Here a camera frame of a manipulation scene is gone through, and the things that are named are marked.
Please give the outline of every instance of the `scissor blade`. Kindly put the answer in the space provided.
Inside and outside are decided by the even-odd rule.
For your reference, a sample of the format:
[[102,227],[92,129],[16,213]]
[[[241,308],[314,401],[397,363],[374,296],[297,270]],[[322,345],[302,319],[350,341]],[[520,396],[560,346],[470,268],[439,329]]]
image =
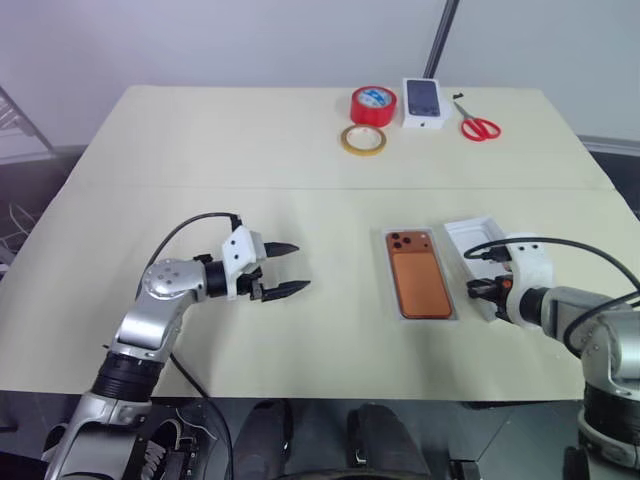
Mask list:
[[462,107],[458,104],[458,102],[453,102],[453,104],[456,106],[456,108],[457,108],[457,109],[458,109],[458,111],[462,114],[462,116],[463,116],[464,118],[469,118],[469,119],[472,119],[472,118],[473,118],[473,116],[472,116],[469,112],[467,112],[464,108],[462,108]]

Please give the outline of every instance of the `robotic arm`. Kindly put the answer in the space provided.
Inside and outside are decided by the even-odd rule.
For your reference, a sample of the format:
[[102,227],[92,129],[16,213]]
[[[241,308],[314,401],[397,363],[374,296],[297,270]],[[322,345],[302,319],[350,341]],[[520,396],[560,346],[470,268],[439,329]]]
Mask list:
[[265,289],[259,282],[260,265],[267,257],[296,250],[285,243],[265,244],[259,233],[236,225],[222,246],[221,261],[201,255],[149,266],[93,387],[82,395],[54,450],[45,479],[153,478],[153,472],[145,477],[142,465],[131,461],[134,429],[151,410],[151,393],[180,333],[184,312],[209,297],[249,294],[251,300],[264,302],[292,295],[309,282]]
[[512,243],[483,253],[511,272],[467,283],[471,298],[496,305],[496,316],[542,329],[582,362],[584,406],[580,444],[617,465],[640,470],[640,312],[609,297],[553,287],[553,270],[540,243]]

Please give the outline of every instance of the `gray floor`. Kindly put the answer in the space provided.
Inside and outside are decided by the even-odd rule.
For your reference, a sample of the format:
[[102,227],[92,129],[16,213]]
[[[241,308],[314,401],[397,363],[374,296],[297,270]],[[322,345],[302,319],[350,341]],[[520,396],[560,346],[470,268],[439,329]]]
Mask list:
[[[630,208],[640,214],[640,159],[608,154],[594,158]],[[43,212],[63,185],[75,159],[58,164],[0,166],[0,237],[11,233],[8,202],[31,214]],[[16,250],[20,244],[12,244]],[[15,433],[0,433],[0,451],[38,457],[48,430],[68,418],[77,397],[0,392],[0,426],[15,421]],[[232,433],[238,433],[255,399],[218,401]],[[342,467],[345,419],[360,400],[294,401],[296,433],[288,472]],[[486,479],[560,479],[566,446],[575,445],[580,402],[553,402],[473,410],[455,402],[392,401],[428,459],[434,478],[446,478],[446,455],[479,460]],[[208,478],[221,478],[223,446],[212,456]]]

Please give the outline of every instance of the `table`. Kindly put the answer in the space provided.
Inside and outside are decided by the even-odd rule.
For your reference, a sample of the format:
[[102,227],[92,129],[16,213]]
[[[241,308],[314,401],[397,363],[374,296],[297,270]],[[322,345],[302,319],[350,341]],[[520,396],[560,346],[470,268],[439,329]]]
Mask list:
[[[581,397],[580,364],[562,345],[540,332],[480,317],[439,228],[436,241],[444,246],[460,320],[409,323],[393,315],[380,240],[388,227],[439,226],[490,214],[507,231],[579,239],[640,270],[640,224],[544,97],[532,90],[464,91],[470,111],[502,125],[502,149],[498,141],[464,143],[457,120],[440,133],[401,130],[396,120],[386,130],[389,147],[380,156],[347,155],[337,137],[348,121],[334,111],[347,90],[129,90],[0,284],[0,389],[86,390],[104,358],[100,346],[110,342],[131,306],[150,252],[184,218],[221,210],[241,213],[265,241],[301,247],[269,260],[266,282],[312,284],[283,301],[218,299],[188,312],[176,355],[213,395]],[[257,116],[251,126],[232,116],[243,92],[261,105],[283,103],[289,94],[294,100],[284,102],[272,123]],[[160,118],[172,104],[184,110]],[[515,118],[523,104],[531,115]],[[315,117],[296,121],[294,113],[303,111],[319,112],[326,125]],[[166,129],[167,122],[175,131]],[[276,122],[288,125],[280,143],[272,138],[282,131],[273,128]],[[215,128],[205,129],[209,124]],[[522,134],[522,141],[529,140],[521,148],[509,132],[525,127],[540,133]],[[243,135],[251,142],[241,142]],[[451,153],[439,135],[449,139]],[[535,138],[544,136],[549,141],[538,145]],[[242,154],[234,153],[233,144]],[[465,175],[473,159],[490,168]],[[404,167],[392,168],[394,162]],[[215,254],[227,234],[225,221],[200,222],[164,253]],[[563,247],[549,251],[558,284],[609,295],[629,291],[626,280],[601,260]],[[169,365],[155,394],[194,391]]]

